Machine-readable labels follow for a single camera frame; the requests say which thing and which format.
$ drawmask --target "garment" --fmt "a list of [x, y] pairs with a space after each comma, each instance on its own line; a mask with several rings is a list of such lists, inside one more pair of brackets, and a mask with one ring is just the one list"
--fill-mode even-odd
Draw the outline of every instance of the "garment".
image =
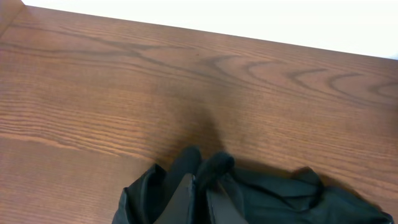
[[157, 164], [129, 187], [113, 224], [392, 224], [392, 217], [314, 171], [289, 179], [240, 169], [225, 152], [202, 160], [186, 148], [166, 172]]

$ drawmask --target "white background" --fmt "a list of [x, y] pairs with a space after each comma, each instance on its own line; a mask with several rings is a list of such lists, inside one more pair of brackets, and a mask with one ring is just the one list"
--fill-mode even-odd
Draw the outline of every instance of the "white background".
[[23, 2], [28, 6], [398, 59], [398, 1]]

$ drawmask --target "black fabric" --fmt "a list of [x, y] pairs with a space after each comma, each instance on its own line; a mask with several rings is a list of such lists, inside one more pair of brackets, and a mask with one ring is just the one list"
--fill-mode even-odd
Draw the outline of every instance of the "black fabric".
[[286, 179], [240, 169], [219, 152], [185, 149], [168, 172], [151, 167], [119, 201], [112, 224], [392, 224], [392, 217], [308, 169]]

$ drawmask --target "clothing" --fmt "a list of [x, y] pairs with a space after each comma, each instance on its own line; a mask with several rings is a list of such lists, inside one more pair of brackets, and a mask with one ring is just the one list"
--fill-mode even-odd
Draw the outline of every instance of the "clothing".
[[393, 224], [392, 217], [314, 171], [289, 179], [240, 169], [219, 152], [186, 148], [166, 172], [157, 164], [123, 189], [112, 224]]

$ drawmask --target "wood grain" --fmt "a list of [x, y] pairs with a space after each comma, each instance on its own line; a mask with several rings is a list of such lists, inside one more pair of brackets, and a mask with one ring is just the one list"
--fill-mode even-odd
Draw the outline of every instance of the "wood grain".
[[187, 144], [310, 166], [398, 217], [397, 61], [34, 7], [0, 52], [5, 223], [110, 223]]
[[24, 7], [24, 3], [21, 0], [0, 1], [0, 35], [7, 29], [22, 7]]

